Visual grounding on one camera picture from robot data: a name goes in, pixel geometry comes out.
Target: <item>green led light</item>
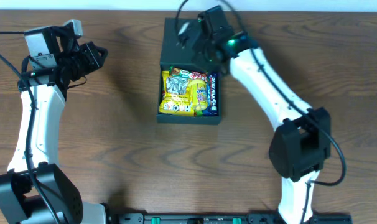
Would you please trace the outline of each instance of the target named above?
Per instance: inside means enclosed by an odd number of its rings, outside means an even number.
[[[230,44],[230,45],[234,45],[235,42],[236,42],[235,40],[229,40],[229,41],[228,41],[228,44]]]
[[[160,218],[152,218],[151,219],[151,224],[159,224],[161,222]]]
[[[234,218],[233,224],[241,224],[241,219],[240,218]]]

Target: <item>black box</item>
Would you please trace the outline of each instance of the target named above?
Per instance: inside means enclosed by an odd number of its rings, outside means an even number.
[[[179,27],[185,22],[198,22],[194,19],[179,19]],[[194,52],[189,47],[182,49],[181,45],[176,45],[177,37],[175,33],[175,19],[166,18],[165,27],[164,27],[164,40],[162,43],[162,52],[160,60],[160,78],[159,78],[159,96],[158,96],[158,105],[157,105],[157,122],[158,123],[175,123],[175,124],[211,124],[218,125],[221,121],[220,114],[220,80],[221,77],[218,77],[217,83],[217,103],[218,116],[179,116],[171,114],[162,114],[158,112],[158,107],[162,101],[162,71],[169,70],[169,67],[173,65],[176,68],[181,68],[188,71],[202,72],[203,70],[198,68],[195,64],[192,63],[192,57]]]

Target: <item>yellow snack bag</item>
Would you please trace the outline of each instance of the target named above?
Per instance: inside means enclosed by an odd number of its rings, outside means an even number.
[[[187,84],[185,84],[185,80],[179,79],[181,78],[176,79],[176,77],[170,77],[169,71],[162,72],[164,90],[162,93],[163,99],[159,105],[158,111],[164,114],[194,116],[194,109],[190,105],[189,88],[187,87],[190,80],[187,80]]]
[[[207,84],[204,80],[192,80],[188,84],[190,88],[190,102],[195,111],[202,111],[208,108]]]

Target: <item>blue candy package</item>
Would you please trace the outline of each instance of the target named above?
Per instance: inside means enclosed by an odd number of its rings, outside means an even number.
[[[218,107],[217,107],[217,91],[216,89],[218,84],[218,74],[213,73],[209,75],[208,82],[208,108],[203,110],[204,116],[217,116]]]

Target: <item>white wall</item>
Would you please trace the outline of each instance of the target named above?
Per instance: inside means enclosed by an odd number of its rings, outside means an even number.
[[[0,9],[177,10],[182,0],[0,0]],[[229,0],[239,11],[377,12],[377,0]],[[190,0],[184,10],[203,11],[217,0]]]

